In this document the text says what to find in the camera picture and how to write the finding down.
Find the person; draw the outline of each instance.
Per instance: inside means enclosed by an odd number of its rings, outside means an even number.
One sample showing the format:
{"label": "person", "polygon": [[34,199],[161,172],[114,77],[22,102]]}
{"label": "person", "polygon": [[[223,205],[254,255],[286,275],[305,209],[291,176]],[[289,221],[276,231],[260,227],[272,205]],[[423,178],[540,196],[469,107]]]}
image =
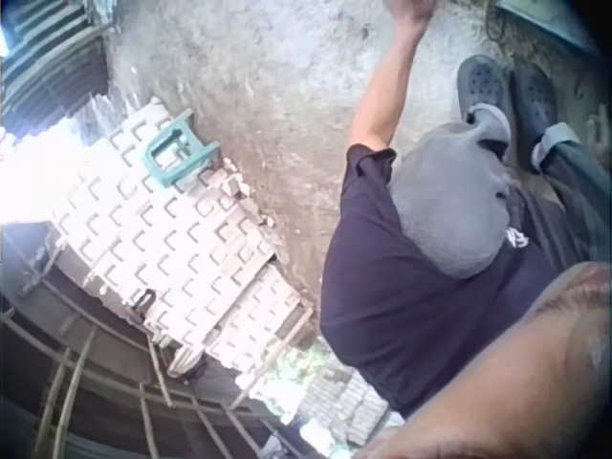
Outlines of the person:
{"label": "person", "polygon": [[[581,261],[609,261],[609,176],[558,122],[552,83],[478,55],[457,75],[462,122],[392,165],[412,60],[434,0],[388,0],[393,38],[357,108],[326,256],[320,330],[339,360],[405,418],[431,399]],[[564,209],[507,180],[519,164]]]}
{"label": "person", "polygon": [[527,315],[355,459],[610,457],[610,265],[560,275]]}

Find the dirt ground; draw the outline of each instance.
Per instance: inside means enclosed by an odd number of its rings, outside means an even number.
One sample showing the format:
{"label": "dirt ground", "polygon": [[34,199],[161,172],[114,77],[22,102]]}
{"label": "dirt ground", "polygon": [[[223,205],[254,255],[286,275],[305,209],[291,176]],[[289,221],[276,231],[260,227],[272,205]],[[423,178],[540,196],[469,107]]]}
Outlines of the dirt ground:
{"label": "dirt ground", "polygon": [[[561,113],[583,135],[599,86],[582,60],[513,24],[500,48],[485,35],[482,2],[441,3],[415,60],[395,141],[401,152],[458,118],[454,75],[479,53],[503,63],[529,58],[554,75]],[[107,39],[116,89],[135,105],[156,96],[177,115],[193,109],[196,133],[221,143],[275,220],[286,275],[317,303],[339,219],[346,132],[389,41],[382,3],[140,0],[119,1],[118,15]],[[587,90],[577,98],[580,75]]]}

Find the foot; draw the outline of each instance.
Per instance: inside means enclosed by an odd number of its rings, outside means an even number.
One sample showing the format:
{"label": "foot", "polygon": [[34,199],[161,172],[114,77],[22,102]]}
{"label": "foot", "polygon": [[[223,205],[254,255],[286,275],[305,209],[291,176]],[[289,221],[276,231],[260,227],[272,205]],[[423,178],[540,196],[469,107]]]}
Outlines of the foot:
{"label": "foot", "polygon": [[535,64],[515,64],[510,82],[518,131],[518,163],[523,169],[537,173],[539,164],[532,161],[534,147],[546,129],[557,124],[555,89],[552,81]]}
{"label": "foot", "polygon": [[473,122],[471,107],[478,103],[494,105],[504,111],[509,104],[503,84],[501,66],[486,55],[473,55],[464,60],[457,74],[457,92],[461,116],[467,122]]}

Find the logo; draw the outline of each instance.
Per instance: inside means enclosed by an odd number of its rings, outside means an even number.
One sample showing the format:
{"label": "logo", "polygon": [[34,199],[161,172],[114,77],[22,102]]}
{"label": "logo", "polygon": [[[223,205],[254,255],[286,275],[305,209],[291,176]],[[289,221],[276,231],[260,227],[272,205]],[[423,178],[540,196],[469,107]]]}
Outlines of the logo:
{"label": "logo", "polygon": [[529,237],[520,232],[518,229],[508,228],[506,229],[506,237],[508,238],[508,242],[515,249],[522,249],[527,247],[529,244]]}

